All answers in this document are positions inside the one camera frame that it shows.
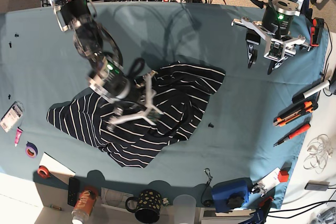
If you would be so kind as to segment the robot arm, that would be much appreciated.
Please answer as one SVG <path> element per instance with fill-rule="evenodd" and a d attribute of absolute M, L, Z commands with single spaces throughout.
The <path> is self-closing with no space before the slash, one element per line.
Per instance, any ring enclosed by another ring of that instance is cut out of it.
<path fill-rule="evenodd" d="M 103 25 L 95 20 L 88 4 L 91 0 L 48 0 L 56 15 L 60 30 L 73 31 L 73 43 L 79 55 L 92 67 L 88 75 L 89 87 L 108 103 L 114 105 L 114 115 L 108 130 L 125 122 L 143 119 L 155 125 L 163 112 L 153 103 L 152 89 L 155 71 L 143 76 L 142 82 L 133 79 L 144 68 L 145 61 L 137 58 L 128 74 L 123 73 L 123 58 L 119 47 Z"/>
<path fill-rule="evenodd" d="M 257 7 L 264 9 L 261 21 L 251 20 L 247 16 L 233 19 L 232 25 L 246 28 L 248 67 L 257 61 L 256 45 L 265 41 L 263 57 L 270 61 L 268 73 L 279 68 L 288 58 L 296 55 L 298 49 L 310 50 L 311 46 L 304 35 L 293 37 L 290 26 L 293 18 L 300 16 L 305 0 L 250 0 Z"/>

